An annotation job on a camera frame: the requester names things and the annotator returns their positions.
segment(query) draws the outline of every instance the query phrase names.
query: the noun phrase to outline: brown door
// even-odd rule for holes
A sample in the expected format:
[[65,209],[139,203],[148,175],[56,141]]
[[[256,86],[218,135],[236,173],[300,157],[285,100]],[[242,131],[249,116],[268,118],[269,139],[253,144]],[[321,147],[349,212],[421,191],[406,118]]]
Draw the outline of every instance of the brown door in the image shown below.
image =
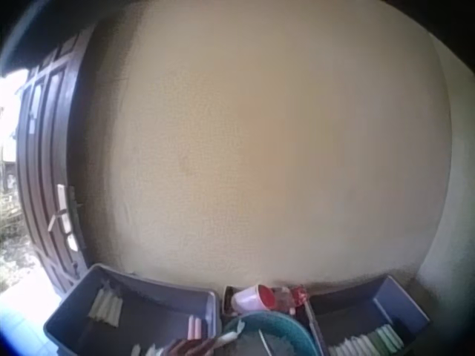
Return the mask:
[[68,184],[68,124],[79,67],[93,29],[67,40],[28,75],[18,127],[18,182],[33,246],[51,282],[65,293],[87,258]]

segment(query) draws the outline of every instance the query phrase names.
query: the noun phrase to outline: wall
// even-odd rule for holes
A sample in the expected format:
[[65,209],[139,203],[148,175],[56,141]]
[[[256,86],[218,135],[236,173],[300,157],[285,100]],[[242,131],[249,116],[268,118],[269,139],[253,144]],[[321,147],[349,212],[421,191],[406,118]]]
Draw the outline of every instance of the wall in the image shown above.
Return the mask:
[[475,77],[446,46],[436,39],[434,44],[450,98],[452,161],[439,228],[410,286],[433,320],[421,355],[446,355],[444,346],[475,315]]
[[451,158],[428,33],[378,1],[158,1],[89,56],[77,179],[96,260],[176,283],[419,269]]

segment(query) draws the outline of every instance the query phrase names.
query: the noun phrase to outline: gray plastic tray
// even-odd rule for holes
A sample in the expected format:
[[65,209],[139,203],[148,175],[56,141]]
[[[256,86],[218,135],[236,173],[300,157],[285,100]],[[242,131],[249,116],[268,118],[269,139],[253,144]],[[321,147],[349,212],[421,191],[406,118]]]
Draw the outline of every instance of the gray plastic tray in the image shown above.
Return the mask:
[[[102,282],[119,288],[123,299],[119,328],[88,318]],[[219,298],[213,291],[158,283],[94,265],[45,323],[45,334],[61,355],[127,355],[140,344],[162,347],[186,338],[188,319],[203,320],[203,336],[221,333]]]
[[309,303],[318,335],[315,331],[313,334],[323,341],[325,355],[329,355],[328,346],[338,345],[345,338],[368,334],[387,323],[404,341],[406,347],[398,352],[398,355],[404,355],[430,322],[391,276],[338,291],[314,294]]

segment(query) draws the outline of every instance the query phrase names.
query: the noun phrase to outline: hand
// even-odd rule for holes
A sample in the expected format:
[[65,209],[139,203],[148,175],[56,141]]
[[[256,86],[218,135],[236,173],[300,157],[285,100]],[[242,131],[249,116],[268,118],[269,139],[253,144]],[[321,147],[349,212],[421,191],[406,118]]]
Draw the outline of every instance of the hand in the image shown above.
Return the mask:
[[215,339],[176,340],[162,353],[163,356],[205,356],[212,354]]

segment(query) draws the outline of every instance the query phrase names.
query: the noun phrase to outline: tiled floor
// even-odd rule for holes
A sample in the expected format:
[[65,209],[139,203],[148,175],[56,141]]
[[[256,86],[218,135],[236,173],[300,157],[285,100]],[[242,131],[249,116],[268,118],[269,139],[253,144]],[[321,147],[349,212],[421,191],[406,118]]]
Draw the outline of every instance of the tiled floor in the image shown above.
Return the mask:
[[43,324],[60,302],[43,269],[29,274],[0,294],[1,333],[20,355],[56,356],[57,347],[46,338]]

